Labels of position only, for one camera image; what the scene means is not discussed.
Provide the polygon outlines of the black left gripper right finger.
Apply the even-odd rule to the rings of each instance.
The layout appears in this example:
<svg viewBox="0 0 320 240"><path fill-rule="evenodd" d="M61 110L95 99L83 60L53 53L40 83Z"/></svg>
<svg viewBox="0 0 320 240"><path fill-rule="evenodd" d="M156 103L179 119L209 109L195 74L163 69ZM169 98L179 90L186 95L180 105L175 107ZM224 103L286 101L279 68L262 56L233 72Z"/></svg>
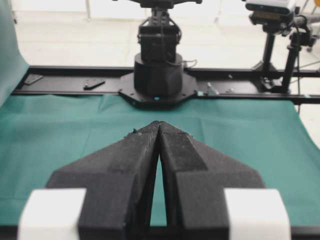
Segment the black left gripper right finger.
<svg viewBox="0 0 320 240"><path fill-rule="evenodd" d="M227 240L224 188L264 189L250 166L166 122L158 130L166 218L181 240Z"/></svg>

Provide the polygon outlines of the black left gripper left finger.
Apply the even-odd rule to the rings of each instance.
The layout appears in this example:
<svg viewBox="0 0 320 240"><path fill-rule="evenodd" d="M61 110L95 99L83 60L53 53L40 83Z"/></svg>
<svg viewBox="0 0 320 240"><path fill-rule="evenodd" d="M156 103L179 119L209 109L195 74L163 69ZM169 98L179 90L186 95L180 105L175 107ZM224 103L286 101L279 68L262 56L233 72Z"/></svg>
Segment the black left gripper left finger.
<svg viewBox="0 0 320 240"><path fill-rule="evenodd" d="M85 188L82 240L135 240L150 226L159 121L55 170L49 189Z"/></svg>

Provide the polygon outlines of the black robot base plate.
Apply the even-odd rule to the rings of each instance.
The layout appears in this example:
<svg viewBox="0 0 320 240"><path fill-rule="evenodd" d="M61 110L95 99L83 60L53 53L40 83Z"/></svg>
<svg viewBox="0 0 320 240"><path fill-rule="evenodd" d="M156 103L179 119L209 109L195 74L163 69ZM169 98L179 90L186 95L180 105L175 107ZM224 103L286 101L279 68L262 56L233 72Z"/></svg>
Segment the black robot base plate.
<svg viewBox="0 0 320 240"><path fill-rule="evenodd" d="M182 74L182 89L170 96L147 95L134 88L134 74L129 73L120 78L118 94L128 103L137 108L173 108L186 100L194 98L198 93L196 78L186 73Z"/></svg>

